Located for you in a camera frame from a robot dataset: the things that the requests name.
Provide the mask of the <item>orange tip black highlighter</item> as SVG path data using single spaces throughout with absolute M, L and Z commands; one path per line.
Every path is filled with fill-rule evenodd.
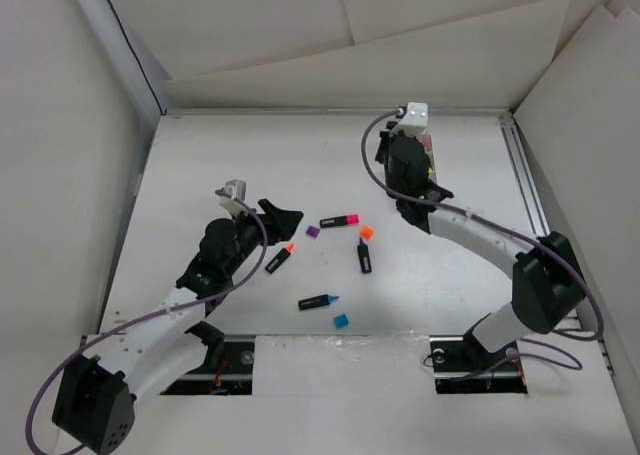
M 276 270 L 278 270 L 292 255 L 294 251 L 295 245 L 290 244 L 282 249 L 280 249 L 274 257 L 266 264 L 265 272 L 269 275 L 272 275 Z

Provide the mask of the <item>blue highlighter cap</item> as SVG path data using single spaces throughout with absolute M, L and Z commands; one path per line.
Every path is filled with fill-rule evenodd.
M 349 326 L 350 322 L 346 314 L 340 314 L 333 318 L 334 327 L 338 330 Z

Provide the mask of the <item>pink cap black highlighter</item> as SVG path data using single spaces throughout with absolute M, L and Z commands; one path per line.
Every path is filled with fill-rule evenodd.
M 321 219 L 319 222 L 321 229 L 348 227 L 360 223 L 358 214 L 340 215 L 331 218 Z

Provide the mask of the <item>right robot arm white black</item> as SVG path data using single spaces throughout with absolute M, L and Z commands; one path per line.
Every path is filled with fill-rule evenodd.
M 517 339 L 552 332 L 586 298 L 565 236 L 552 232 L 523 240 L 480 223 L 430 178 L 431 159 L 424 146 L 393 122 L 380 132 L 375 160 L 383 165 L 388 194 L 407 223 L 473 252 L 512 282 L 511 300 L 463 335 L 462 356 L 471 367 L 486 368 Z

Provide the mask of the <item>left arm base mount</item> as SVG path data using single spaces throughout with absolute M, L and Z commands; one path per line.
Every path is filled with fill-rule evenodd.
M 207 322 L 200 322 L 190 333 L 207 347 L 204 361 L 173 382 L 163 395 L 251 395 L 256 337 L 225 335 Z

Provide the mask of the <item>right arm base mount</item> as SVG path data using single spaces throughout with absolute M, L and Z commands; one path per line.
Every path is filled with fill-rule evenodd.
M 430 339 L 430 353 L 422 364 L 433 370 L 439 395 L 527 394 L 518 346 L 511 342 L 501 350 L 477 355 L 462 337 Z

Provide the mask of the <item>orange highlighter cap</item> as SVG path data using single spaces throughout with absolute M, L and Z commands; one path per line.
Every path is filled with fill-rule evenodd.
M 371 240 L 374 237 L 374 231 L 369 227 L 363 227 L 360 230 L 360 237 L 363 240 Z

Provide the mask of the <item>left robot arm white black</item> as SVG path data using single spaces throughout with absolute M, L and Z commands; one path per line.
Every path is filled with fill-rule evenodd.
M 111 454 L 136 417 L 182 375 L 212 371 L 222 362 L 223 334 L 206 323 L 233 290 L 233 276 L 255 251 L 290 240 L 303 214 L 266 199 L 252 209 L 221 197 L 229 215 L 205 228 L 197 254 L 158 309 L 112 331 L 116 342 L 62 372 L 52 421 L 95 454 Z

